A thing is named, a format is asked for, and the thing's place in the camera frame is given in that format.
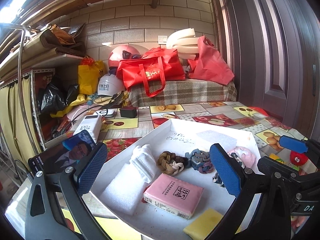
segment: wall outlet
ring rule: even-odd
[[[158,35],[158,44],[166,44],[168,36]]]

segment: plaid blanket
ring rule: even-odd
[[[160,81],[149,82],[150,92],[161,87]],[[186,79],[167,81],[164,90],[155,97],[146,95],[143,84],[133,86],[129,94],[132,106],[162,106],[205,102],[236,101],[237,91],[233,82],[227,86],[211,81]]]

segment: red tote bag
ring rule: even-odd
[[[179,61],[176,49],[161,47],[147,51],[141,59],[120,60],[117,78],[124,82],[125,88],[143,83],[146,95],[154,97],[165,87],[167,80],[185,80],[185,73]],[[148,81],[160,80],[162,87],[150,93]]]
[[[228,85],[235,75],[211,41],[205,36],[200,37],[198,49],[199,58],[196,60],[188,59],[191,68],[188,77]]]

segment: white cardboard box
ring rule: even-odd
[[[159,155],[165,150],[175,152],[177,155],[181,156],[184,156],[185,152],[191,152],[196,148],[209,151],[210,146],[216,142],[212,141],[212,143],[205,143],[204,141],[201,141],[200,143],[198,140],[195,140],[196,133],[207,130],[214,130],[233,137],[237,139],[237,146],[243,146],[250,149],[256,156],[256,162],[252,169],[256,173],[261,174],[257,168],[260,153],[251,132],[199,122],[170,119],[106,162],[92,185],[91,192],[99,200],[101,193],[118,174],[123,165],[125,163],[129,163],[132,151],[137,145],[142,146],[144,144],[150,144],[155,160],[157,160]],[[215,172],[216,171],[213,173],[201,174],[193,168],[190,168],[183,170],[175,176],[177,179],[204,187],[204,192],[200,202],[190,220],[174,216],[164,210],[152,206],[151,204],[142,202],[138,204],[133,216],[124,214],[117,210],[110,210],[116,217],[151,239],[190,240],[190,237],[183,233],[183,228],[192,223],[194,219],[208,208],[213,208],[219,213],[225,214],[235,199],[234,196],[228,194],[226,188],[212,182],[212,177]],[[242,229],[247,228],[258,204],[259,197],[260,194],[255,195],[247,215],[241,224]]]

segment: helmet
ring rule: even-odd
[[[125,91],[123,81],[113,74],[106,74],[100,78],[98,85],[98,96],[113,96]]]
[[[127,57],[123,57],[123,51],[127,51]],[[139,54],[136,48],[130,45],[120,45],[113,49],[109,56],[109,67],[118,67],[119,61],[122,59],[132,59],[133,55]]]

